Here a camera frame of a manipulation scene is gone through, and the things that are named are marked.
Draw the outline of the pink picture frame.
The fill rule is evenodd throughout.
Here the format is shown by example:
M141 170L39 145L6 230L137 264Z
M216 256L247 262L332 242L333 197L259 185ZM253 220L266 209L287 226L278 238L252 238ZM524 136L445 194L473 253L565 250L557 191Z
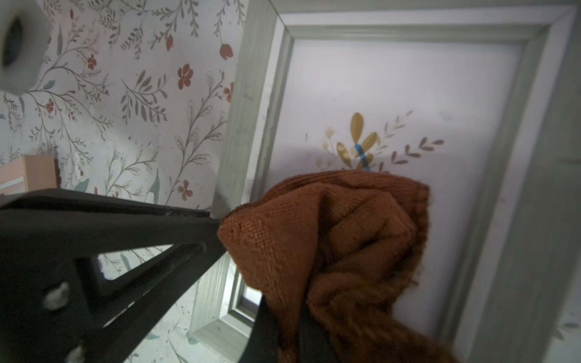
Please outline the pink picture frame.
M24 155L1 166L1 196L57 188L57 163L49 155Z

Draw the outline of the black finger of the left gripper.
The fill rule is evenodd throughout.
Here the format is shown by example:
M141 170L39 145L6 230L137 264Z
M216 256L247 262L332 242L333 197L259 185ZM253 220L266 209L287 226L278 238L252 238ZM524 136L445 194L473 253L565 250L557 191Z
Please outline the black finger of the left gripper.
M219 220L65 189L1 198L1 360L122 362L225 253Z

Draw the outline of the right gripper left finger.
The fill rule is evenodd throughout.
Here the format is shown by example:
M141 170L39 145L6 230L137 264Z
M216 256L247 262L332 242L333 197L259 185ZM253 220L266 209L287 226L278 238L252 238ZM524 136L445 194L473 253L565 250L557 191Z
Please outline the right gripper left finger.
M278 362L278 324L263 296L248 343L239 363Z

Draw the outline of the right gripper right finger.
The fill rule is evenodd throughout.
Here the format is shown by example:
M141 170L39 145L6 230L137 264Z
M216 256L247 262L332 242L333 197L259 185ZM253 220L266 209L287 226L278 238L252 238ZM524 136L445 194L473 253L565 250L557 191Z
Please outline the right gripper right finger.
M339 363L328 332L309 312L300 314L298 328L299 362Z

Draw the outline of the brown cloth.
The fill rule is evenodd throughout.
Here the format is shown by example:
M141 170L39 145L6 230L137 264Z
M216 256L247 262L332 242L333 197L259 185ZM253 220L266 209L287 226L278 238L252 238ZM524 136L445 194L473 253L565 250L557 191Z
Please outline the brown cloth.
M341 362L452 362L398 322L428 240L429 187L339 170L288 178L220 223L218 237L278 324L278 362L299 362L300 314L328 332Z

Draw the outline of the green picture frame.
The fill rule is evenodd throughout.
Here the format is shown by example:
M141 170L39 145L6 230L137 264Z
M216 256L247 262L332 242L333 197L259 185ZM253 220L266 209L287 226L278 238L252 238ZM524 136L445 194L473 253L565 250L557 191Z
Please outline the green picture frame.
M580 252L578 1L252 1L212 214L357 164L428 184L401 322L463 362L544 358Z

